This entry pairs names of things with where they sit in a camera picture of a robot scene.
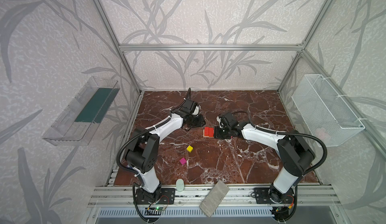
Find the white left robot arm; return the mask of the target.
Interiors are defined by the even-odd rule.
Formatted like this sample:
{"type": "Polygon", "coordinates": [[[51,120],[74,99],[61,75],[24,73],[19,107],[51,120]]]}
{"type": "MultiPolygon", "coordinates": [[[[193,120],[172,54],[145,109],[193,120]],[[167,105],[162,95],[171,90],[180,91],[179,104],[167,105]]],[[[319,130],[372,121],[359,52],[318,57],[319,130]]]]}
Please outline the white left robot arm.
{"type": "Polygon", "coordinates": [[[167,118],[147,128],[135,131],[116,155],[117,166],[135,174],[141,181],[140,187],[154,194],[161,188],[155,172],[159,144],[171,133],[187,125],[188,128],[203,127],[205,120],[202,114],[179,115],[170,113],[167,118]]]}

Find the magenta cube block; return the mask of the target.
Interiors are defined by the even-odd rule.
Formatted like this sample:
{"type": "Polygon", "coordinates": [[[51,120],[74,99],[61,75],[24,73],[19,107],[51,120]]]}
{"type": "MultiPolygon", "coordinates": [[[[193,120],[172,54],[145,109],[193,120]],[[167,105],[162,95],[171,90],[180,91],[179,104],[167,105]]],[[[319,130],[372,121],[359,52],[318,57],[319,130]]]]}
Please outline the magenta cube block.
{"type": "Polygon", "coordinates": [[[181,158],[180,163],[181,163],[181,165],[184,165],[187,163],[187,160],[185,158],[181,158]]]}

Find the red block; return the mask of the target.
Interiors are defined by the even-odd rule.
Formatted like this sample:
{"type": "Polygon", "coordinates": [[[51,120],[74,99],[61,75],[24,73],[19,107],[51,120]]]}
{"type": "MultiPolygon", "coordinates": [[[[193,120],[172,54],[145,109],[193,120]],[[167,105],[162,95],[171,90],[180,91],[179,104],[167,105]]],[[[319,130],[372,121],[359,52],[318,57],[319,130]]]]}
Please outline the red block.
{"type": "Polygon", "coordinates": [[[209,135],[209,137],[213,137],[214,136],[214,129],[212,127],[208,128],[208,135],[209,135]]]}
{"type": "Polygon", "coordinates": [[[210,133],[210,128],[209,127],[205,127],[204,128],[204,136],[209,136],[209,133],[210,133]]]}

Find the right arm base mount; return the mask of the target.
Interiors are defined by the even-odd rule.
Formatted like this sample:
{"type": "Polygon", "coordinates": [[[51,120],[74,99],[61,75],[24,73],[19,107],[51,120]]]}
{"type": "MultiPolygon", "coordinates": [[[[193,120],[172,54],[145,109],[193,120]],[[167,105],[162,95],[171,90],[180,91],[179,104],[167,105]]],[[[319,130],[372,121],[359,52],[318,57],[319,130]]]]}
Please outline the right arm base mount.
{"type": "Polygon", "coordinates": [[[291,188],[287,193],[281,193],[273,187],[257,187],[252,196],[257,204],[292,204],[295,193],[291,188]]]}

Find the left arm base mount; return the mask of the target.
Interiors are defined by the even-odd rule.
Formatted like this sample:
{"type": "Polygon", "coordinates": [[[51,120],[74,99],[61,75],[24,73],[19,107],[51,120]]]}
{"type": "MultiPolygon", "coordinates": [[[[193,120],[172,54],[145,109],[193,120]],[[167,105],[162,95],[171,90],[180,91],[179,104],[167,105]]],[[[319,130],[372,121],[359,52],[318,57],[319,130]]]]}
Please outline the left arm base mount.
{"type": "Polygon", "coordinates": [[[176,197],[175,188],[160,188],[154,193],[149,193],[143,188],[135,191],[135,200],[137,204],[174,204],[176,197]]]}

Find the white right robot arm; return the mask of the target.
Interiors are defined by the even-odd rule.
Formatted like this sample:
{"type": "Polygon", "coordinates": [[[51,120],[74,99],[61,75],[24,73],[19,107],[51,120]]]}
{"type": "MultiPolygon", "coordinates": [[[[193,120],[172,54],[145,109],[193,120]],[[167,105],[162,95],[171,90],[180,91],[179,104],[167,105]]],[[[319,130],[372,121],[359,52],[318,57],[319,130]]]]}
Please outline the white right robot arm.
{"type": "Polygon", "coordinates": [[[233,137],[261,143],[277,152],[282,162],[282,169],[269,189],[270,198],[276,203],[281,202],[293,186],[296,186],[309,172],[320,167],[327,159],[328,150],[323,141],[296,130],[274,131],[246,122],[238,123],[234,127],[223,124],[214,127],[214,138],[231,139],[233,137]],[[311,163],[316,155],[305,138],[316,141],[322,147],[322,157],[314,165],[311,163]]]}

